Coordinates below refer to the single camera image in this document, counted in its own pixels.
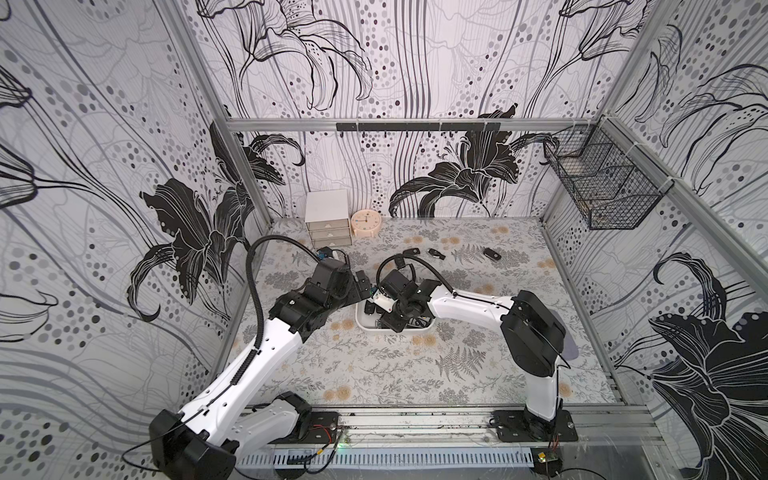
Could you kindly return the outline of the black silver mercedes key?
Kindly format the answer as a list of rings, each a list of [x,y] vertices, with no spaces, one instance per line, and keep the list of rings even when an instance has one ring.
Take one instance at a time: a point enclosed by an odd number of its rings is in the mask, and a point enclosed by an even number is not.
[[[428,250],[428,254],[429,254],[430,256],[432,256],[432,257],[435,257],[435,258],[438,258],[438,259],[440,259],[440,260],[445,260],[445,259],[446,259],[446,256],[445,256],[445,255],[444,255],[442,252],[440,252],[439,250],[437,250],[437,249],[434,249],[434,248],[430,248],[430,249]]]

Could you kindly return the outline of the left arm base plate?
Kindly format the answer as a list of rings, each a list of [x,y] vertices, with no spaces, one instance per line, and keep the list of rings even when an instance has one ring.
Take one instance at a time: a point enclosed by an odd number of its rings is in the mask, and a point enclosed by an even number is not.
[[[339,434],[339,416],[337,411],[304,414],[287,436],[273,440],[272,444],[333,444]]]

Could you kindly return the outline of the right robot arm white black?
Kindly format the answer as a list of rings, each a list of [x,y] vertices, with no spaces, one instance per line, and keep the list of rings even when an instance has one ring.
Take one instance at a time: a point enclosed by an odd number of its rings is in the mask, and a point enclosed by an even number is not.
[[[416,280],[393,270],[357,308],[366,325],[395,333],[436,320],[458,320],[499,332],[513,362],[526,375],[524,412],[552,424],[561,409],[559,371],[569,366],[563,352],[564,324],[532,292],[499,297],[459,290],[443,277]]]

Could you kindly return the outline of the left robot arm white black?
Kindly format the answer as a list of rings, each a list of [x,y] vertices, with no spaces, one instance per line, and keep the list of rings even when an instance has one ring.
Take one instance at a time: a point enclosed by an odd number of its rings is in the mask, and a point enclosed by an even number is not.
[[[320,260],[305,285],[281,295],[260,337],[178,412],[161,411],[150,423],[152,462],[169,479],[226,479],[237,453],[276,440],[300,442],[325,426],[299,395],[285,392],[252,413],[260,388],[329,315],[367,300],[371,282],[334,258]]]

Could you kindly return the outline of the white storage tray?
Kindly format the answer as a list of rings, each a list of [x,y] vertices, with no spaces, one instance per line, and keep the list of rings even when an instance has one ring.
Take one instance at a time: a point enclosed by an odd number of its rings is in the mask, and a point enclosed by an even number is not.
[[[395,335],[396,332],[385,327],[381,322],[381,315],[378,313],[368,314],[365,312],[366,302],[360,302],[355,306],[356,325],[364,332],[369,334]],[[426,334],[435,328],[435,320],[431,319],[428,324],[422,328],[412,328],[406,326],[398,335],[412,336],[417,334]]]

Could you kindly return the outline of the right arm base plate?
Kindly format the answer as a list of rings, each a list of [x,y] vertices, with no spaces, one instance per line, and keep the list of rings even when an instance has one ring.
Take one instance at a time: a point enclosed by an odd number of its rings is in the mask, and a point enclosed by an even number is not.
[[[560,409],[552,420],[543,420],[528,410],[496,410],[492,412],[489,427],[499,441],[524,442],[577,442],[575,423],[569,411]]]

